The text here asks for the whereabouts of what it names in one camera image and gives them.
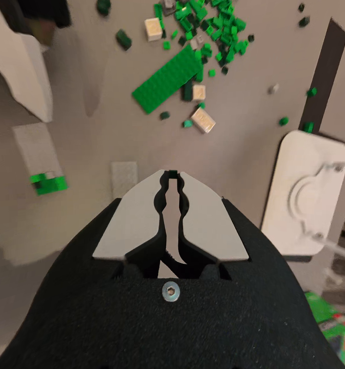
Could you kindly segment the green instruction booklet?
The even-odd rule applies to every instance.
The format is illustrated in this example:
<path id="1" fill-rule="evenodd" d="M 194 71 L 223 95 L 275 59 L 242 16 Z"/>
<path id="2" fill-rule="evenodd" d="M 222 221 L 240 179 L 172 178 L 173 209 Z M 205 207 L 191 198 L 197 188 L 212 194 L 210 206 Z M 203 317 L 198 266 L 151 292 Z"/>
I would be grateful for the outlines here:
<path id="1" fill-rule="evenodd" d="M 345 315 L 314 292 L 305 292 L 305 297 L 321 332 L 345 365 Z"/>

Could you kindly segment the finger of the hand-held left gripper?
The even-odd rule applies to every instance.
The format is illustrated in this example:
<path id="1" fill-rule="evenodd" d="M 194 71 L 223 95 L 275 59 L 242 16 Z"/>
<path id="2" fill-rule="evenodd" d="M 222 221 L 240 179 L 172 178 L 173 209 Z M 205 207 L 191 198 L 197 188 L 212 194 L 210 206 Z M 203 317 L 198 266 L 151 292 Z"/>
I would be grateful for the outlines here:
<path id="1" fill-rule="evenodd" d="M 13 98 L 42 122 L 53 119 L 53 96 L 40 43 L 14 32 L 0 11 L 0 74 Z"/>

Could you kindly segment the white rounded board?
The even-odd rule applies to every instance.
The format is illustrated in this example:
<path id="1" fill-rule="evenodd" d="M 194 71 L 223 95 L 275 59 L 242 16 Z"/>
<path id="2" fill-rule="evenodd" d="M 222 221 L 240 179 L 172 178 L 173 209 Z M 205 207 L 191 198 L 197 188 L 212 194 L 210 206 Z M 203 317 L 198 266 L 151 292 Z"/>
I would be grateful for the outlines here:
<path id="1" fill-rule="evenodd" d="M 261 226 L 281 255 L 290 259 L 313 257 L 296 255 L 301 228 L 290 215 L 288 196 L 299 179 L 332 162 L 345 162 L 345 143 L 299 130 L 289 132 L 281 141 Z"/>

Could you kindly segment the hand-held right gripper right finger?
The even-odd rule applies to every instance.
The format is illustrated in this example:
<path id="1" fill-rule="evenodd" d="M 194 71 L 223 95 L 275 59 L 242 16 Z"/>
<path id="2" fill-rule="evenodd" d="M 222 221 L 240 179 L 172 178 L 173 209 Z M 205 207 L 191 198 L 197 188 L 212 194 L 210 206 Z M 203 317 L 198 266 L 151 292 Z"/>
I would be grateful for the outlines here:
<path id="1" fill-rule="evenodd" d="M 178 174 L 178 193 L 178 251 L 191 278 L 207 265 L 249 261 L 221 196 L 185 172 Z"/>

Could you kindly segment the long green baseplate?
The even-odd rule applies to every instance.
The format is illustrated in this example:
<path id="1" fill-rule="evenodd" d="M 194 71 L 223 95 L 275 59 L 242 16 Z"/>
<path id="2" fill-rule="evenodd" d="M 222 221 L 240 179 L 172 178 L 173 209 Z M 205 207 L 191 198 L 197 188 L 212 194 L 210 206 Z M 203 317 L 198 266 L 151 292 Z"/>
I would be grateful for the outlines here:
<path id="1" fill-rule="evenodd" d="M 187 45 L 138 86 L 132 97 L 146 114 L 150 114 L 196 76 L 201 67 L 194 50 Z"/>

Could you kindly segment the grey plate with green tiles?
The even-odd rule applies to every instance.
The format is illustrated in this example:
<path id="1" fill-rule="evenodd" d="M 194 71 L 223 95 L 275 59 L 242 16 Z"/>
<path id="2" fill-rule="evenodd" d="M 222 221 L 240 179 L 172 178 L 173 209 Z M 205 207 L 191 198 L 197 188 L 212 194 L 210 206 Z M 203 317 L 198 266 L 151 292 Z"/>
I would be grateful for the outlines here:
<path id="1" fill-rule="evenodd" d="M 37 196 L 68 189 L 46 123 L 14 126 L 12 130 Z"/>
<path id="2" fill-rule="evenodd" d="M 113 199 L 122 198 L 138 183 L 138 165 L 135 161 L 111 162 L 110 173 Z"/>

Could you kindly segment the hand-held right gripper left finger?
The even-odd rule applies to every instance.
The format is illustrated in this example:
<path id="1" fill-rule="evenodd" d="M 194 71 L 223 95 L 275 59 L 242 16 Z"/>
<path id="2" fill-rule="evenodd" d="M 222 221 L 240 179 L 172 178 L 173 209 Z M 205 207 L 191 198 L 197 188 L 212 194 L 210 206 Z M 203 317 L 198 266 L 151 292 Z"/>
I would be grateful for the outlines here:
<path id="1" fill-rule="evenodd" d="M 116 207 L 92 257 L 135 265 L 145 278 L 158 277 L 167 244 L 166 192 L 165 170 L 131 188 Z"/>

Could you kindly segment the white rectangular brick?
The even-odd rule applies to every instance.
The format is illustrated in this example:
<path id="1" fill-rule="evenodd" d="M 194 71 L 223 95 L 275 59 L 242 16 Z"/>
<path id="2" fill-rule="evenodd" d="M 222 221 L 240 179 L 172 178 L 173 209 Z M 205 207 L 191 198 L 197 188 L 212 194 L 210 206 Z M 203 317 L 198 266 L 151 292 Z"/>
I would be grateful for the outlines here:
<path id="1" fill-rule="evenodd" d="M 201 107 L 191 116 L 191 120 L 203 133 L 208 134 L 215 126 L 216 122 L 212 117 Z"/>

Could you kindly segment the clear acrylic bracket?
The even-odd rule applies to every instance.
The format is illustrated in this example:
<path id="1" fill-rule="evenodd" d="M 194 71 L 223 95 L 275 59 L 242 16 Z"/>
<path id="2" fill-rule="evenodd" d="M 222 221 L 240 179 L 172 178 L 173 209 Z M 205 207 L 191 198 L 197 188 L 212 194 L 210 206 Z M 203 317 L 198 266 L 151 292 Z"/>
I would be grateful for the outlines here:
<path id="1" fill-rule="evenodd" d="M 314 256 L 324 245 L 345 177 L 345 162 L 323 164 L 314 175 L 299 179 L 288 196 L 288 210 L 301 228 L 297 256 Z"/>

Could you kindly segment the black tape strip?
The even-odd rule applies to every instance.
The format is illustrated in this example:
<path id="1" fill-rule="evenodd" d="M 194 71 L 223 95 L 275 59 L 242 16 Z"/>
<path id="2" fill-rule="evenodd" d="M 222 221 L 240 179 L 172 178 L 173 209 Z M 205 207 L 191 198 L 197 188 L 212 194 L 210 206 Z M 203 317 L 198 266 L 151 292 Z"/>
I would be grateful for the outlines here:
<path id="1" fill-rule="evenodd" d="M 333 18 L 330 19 L 313 74 L 310 88 L 316 87 L 316 96 L 308 98 L 300 119 L 300 131 L 304 122 L 314 122 L 312 134 L 320 132 L 337 71 L 345 50 L 345 30 Z"/>

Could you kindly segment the pile of green bricks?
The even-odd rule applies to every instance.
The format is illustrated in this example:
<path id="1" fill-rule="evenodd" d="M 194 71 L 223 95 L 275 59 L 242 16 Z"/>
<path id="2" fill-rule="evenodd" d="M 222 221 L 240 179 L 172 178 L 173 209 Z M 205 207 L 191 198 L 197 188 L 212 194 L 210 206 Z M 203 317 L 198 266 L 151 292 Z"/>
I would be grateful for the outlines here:
<path id="1" fill-rule="evenodd" d="M 153 5 L 154 15 L 160 22 L 163 48 L 169 50 L 177 39 L 181 47 L 190 44 L 197 59 L 204 66 L 213 57 L 221 73 L 227 75 L 228 65 L 235 56 L 243 56 L 254 34 L 240 39 L 246 22 L 235 15 L 235 2 L 231 0 L 158 1 Z"/>

